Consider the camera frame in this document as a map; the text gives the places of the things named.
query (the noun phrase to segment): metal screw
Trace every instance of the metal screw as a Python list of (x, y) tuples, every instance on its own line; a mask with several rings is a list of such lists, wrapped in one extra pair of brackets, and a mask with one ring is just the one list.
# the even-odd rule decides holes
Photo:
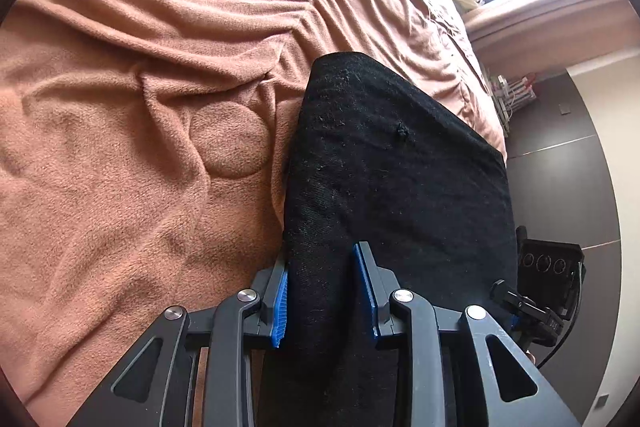
[(258, 297), (258, 294), (251, 288), (247, 288), (246, 290), (240, 290), (238, 292), (238, 300), (241, 302), (255, 301), (257, 297)]
[(474, 304), (473, 306), (469, 306), (469, 308), (466, 309), (466, 314), (476, 321), (481, 321), (486, 317), (486, 310), (482, 308), (482, 306), (476, 306)]
[(411, 302), (414, 300), (414, 294), (409, 290), (396, 290), (394, 291), (394, 299), (399, 302)]
[(174, 321), (175, 319), (179, 319), (180, 317), (182, 317), (181, 306), (169, 306), (164, 310), (164, 318), (169, 319), (170, 321)]

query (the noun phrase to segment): beige wall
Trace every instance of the beige wall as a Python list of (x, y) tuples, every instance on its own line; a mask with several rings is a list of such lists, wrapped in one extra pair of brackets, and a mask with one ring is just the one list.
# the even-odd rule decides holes
[(596, 58), (567, 71), (600, 138), (620, 220), (620, 309), (598, 391), (598, 396), (609, 394), (609, 399), (603, 408), (592, 409), (584, 422), (585, 427), (604, 427), (640, 376), (640, 48)]

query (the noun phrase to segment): black cable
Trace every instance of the black cable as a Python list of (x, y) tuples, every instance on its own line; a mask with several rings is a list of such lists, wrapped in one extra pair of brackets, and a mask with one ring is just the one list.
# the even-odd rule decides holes
[(571, 331), (574, 329), (575, 323), (578, 320), (578, 313), (580, 313), (580, 303), (582, 302), (582, 263), (578, 263), (578, 298), (575, 299), (575, 309), (574, 309), (574, 317), (572, 318), (571, 324), (569, 324), (568, 330), (564, 334), (564, 337), (560, 339), (560, 341), (556, 344), (556, 347), (551, 350), (545, 359), (540, 362), (536, 367), (540, 369), (547, 361), (558, 352), (558, 349), (562, 347), (564, 341), (567, 339)]

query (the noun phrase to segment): bed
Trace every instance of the bed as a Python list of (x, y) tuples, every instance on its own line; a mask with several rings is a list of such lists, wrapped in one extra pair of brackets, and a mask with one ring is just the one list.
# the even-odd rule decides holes
[(0, 365), (63, 426), (158, 310), (273, 262), (313, 61), (375, 58), (505, 157), (451, 0), (18, 0), (0, 28)]

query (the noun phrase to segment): dark gray tile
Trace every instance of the dark gray tile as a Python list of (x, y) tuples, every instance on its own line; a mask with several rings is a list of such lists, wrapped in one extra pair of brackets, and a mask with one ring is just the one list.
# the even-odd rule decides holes
[[(584, 256), (587, 274), (574, 331), (542, 368), (542, 374), (580, 423), (596, 398), (616, 331), (622, 273), (620, 242), (591, 248)], [(549, 351), (546, 347), (531, 348), (538, 362)]]
[(512, 158), (516, 226), (529, 237), (591, 247), (620, 238), (609, 168), (597, 137)]
[(596, 134), (589, 112), (568, 73), (535, 84), (538, 97), (514, 113), (507, 154), (518, 156)]

